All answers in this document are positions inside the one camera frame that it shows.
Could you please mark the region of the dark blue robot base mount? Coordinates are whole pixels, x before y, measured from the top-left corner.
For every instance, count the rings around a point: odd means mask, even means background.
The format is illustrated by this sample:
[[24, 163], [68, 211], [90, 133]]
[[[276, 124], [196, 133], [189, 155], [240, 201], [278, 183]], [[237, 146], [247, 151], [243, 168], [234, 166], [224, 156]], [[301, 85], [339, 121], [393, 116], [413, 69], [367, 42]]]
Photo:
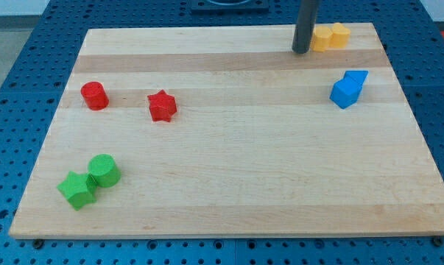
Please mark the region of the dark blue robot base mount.
[[188, 0], [188, 5], [192, 13], [269, 10], [268, 0]]

